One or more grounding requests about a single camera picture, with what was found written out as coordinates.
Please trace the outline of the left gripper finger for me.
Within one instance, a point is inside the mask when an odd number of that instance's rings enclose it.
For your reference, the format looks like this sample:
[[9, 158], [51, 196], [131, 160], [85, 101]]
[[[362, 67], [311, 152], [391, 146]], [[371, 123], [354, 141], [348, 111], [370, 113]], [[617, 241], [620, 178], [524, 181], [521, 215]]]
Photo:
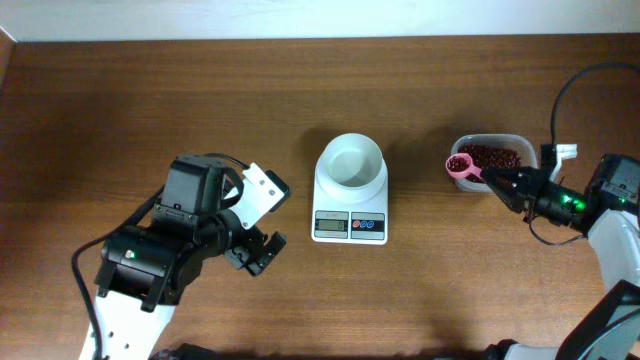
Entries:
[[224, 252], [225, 259], [236, 269], [246, 268], [252, 261], [253, 255], [245, 247], [233, 247]]
[[261, 275], [286, 244], [287, 236], [281, 232], [275, 232], [254, 253], [253, 259], [247, 265], [248, 272], [254, 277]]

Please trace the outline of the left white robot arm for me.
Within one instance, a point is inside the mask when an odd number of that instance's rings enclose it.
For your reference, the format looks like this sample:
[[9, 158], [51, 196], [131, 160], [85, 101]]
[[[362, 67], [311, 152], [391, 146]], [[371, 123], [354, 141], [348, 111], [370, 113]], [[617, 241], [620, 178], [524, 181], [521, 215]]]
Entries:
[[273, 171], [225, 154], [183, 154], [132, 215], [97, 239], [101, 265], [89, 295], [72, 256], [89, 329], [84, 359], [147, 359], [186, 289], [209, 258], [260, 275], [286, 244], [257, 222], [290, 195]]

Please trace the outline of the pink measuring scoop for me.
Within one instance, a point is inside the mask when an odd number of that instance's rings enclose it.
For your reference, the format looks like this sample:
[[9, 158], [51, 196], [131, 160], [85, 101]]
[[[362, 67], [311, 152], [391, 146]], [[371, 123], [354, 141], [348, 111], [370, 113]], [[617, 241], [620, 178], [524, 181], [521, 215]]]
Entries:
[[448, 174], [454, 179], [466, 179], [473, 176], [482, 178], [482, 169], [477, 167], [472, 157], [468, 153], [456, 153], [451, 155], [445, 162]]

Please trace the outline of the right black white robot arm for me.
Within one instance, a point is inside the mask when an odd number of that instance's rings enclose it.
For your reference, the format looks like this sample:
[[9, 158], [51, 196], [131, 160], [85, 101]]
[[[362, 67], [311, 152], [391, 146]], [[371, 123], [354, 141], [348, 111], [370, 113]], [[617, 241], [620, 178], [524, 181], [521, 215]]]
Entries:
[[639, 342], [639, 162], [605, 154], [582, 193], [541, 169], [489, 168], [482, 177], [513, 212], [576, 230], [594, 250], [605, 296], [557, 347], [515, 340], [489, 346], [484, 359], [632, 359]]

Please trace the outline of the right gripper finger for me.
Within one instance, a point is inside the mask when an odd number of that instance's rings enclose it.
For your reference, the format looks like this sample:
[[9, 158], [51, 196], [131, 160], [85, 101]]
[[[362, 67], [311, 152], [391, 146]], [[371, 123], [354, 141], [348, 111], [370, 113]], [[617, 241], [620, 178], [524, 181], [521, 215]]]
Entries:
[[533, 167], [497, 168], [490, 167], [481, 171], [481, 178], [491, 188], [514, 188], [537, 173]]
[[487, 186], [512, 212], [522, 213], [528, 209], [526, 197], [518, 192], [516, 183], [498, 180], [497, 182], [488, 182]]

